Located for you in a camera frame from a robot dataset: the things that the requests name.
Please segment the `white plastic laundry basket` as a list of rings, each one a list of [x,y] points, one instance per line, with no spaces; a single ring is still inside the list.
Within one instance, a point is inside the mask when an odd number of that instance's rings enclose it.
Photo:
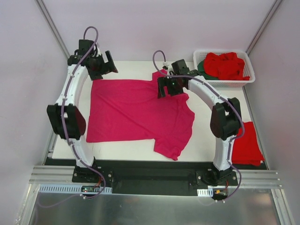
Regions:
[[[248,55],[240,50],[196,50],[194,67],[214,87],[241,88],[255,81]]]

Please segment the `pink t shirt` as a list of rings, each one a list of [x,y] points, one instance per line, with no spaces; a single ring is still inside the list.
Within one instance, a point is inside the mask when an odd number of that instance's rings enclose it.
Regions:
[[[89,143],[153,139],[154,151],[178,160],[192,136],[188,94],[158,98],[158,78],[95,80],[90,93]]]

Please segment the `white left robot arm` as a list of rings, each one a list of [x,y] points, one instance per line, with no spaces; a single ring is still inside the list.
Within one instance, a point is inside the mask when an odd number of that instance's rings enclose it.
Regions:
[[[118,70],[109,51],[104,61],[96,41],[81,39],[78,49],[67,60],[67,78],[59,98],[48,105],[46,112],[55,134],[70,147],[76,163],[72,181],[105,184],[86,138],[86,120],[79,111],[79,98],[87,78],[100,80],[103,75]]]

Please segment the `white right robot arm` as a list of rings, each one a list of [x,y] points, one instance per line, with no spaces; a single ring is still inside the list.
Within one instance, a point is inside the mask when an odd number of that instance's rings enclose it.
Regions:
[[[216,138],[216,149],[211,169],[201,176],[201,180],[210,186],[222,185],[233,172],[233,144],[242,137],[238,132],[245,130],[240,102],[235,97],[228,98],[219,93],[200,72],[190,70],[184,60],[171,66],[170,70],[164,64],[166,73],[157,80],[158,97],[179,95],[188,89],[211,109],[210,129]]]

